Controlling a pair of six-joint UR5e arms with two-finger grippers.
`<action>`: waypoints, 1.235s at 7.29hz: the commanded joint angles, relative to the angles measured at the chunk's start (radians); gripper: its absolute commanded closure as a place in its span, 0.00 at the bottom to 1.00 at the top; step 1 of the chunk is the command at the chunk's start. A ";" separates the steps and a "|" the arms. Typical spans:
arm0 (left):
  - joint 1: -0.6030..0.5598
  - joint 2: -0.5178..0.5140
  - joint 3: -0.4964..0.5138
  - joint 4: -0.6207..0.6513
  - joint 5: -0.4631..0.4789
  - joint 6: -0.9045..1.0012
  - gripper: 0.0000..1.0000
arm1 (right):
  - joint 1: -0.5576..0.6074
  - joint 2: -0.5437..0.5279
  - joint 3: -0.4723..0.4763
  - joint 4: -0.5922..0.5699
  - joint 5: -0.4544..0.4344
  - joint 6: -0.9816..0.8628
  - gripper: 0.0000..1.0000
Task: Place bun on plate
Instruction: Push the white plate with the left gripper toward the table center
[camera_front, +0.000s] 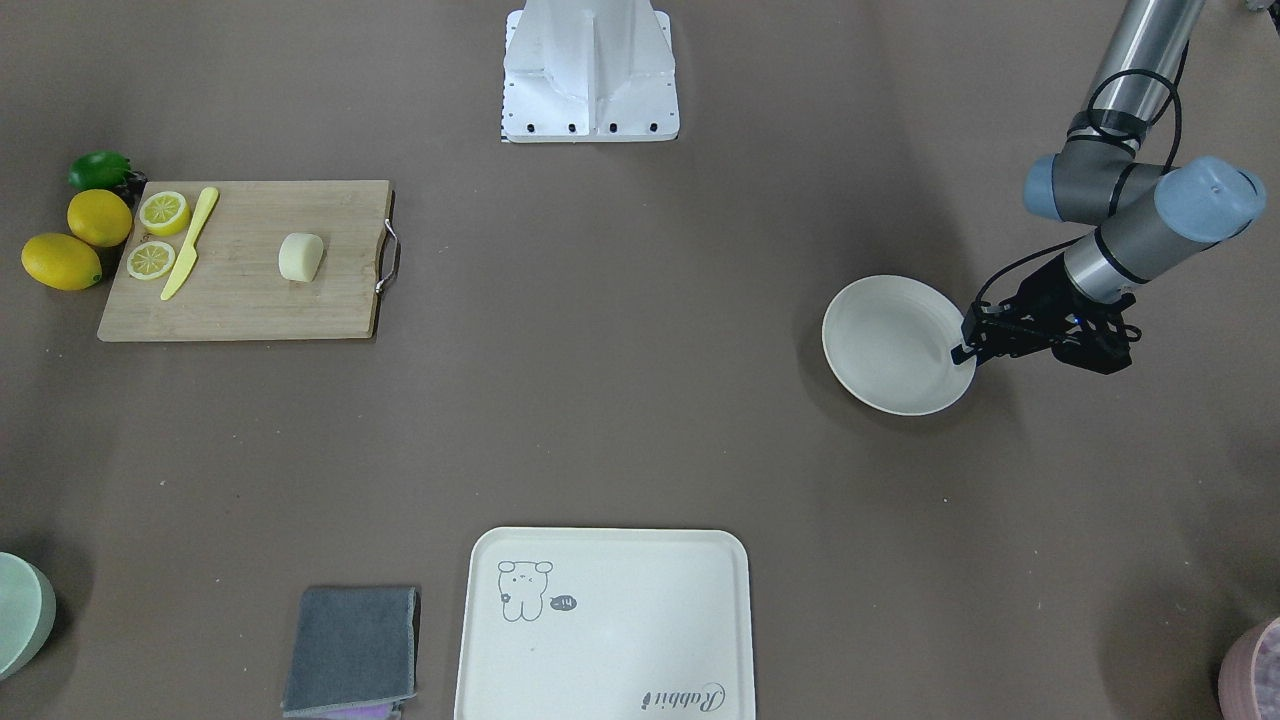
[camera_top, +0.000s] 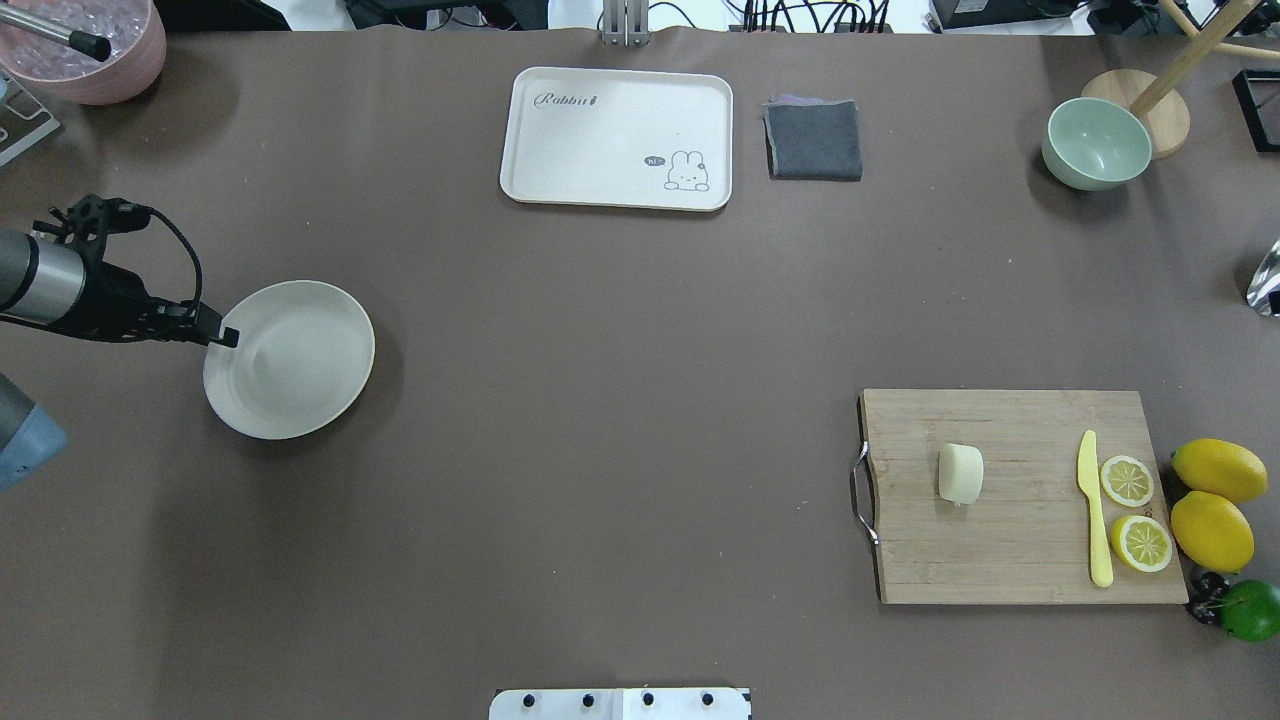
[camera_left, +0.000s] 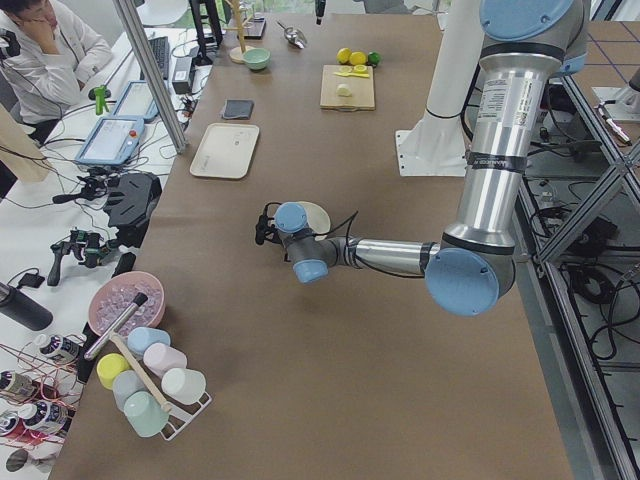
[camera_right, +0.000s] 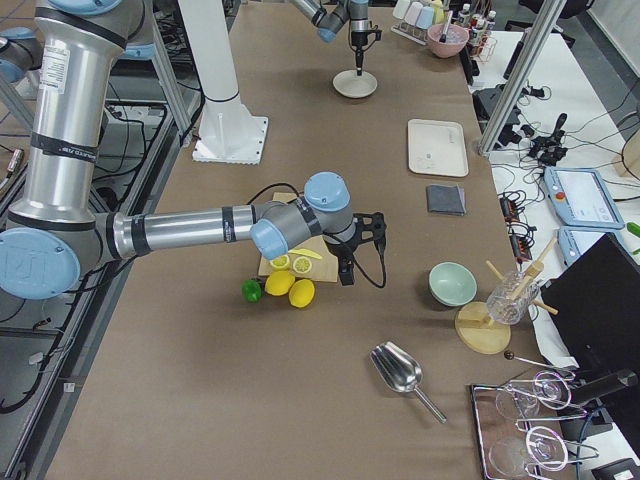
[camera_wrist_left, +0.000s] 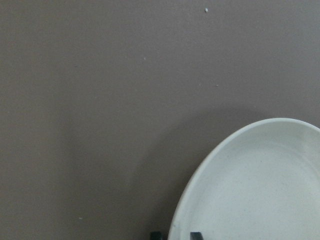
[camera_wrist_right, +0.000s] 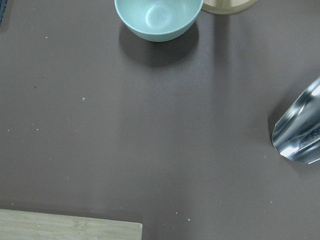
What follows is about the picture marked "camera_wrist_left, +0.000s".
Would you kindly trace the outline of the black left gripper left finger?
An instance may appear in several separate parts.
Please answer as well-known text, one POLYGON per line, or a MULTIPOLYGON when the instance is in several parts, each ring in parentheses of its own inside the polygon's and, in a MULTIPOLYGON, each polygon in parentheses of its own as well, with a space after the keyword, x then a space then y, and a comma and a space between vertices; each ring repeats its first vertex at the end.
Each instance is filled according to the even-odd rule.
POLYGON ((150 240, 163 240, 163 234, 160 231, 152 231, 149 235, 150 240))

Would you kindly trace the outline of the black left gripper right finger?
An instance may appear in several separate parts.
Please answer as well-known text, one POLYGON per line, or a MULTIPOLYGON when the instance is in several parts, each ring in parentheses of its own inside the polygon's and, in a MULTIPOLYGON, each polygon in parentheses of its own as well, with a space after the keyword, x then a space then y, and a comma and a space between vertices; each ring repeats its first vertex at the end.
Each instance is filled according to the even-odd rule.
POLYGON ((201 232, 190 232, 190 240, 202 240, 201 232))

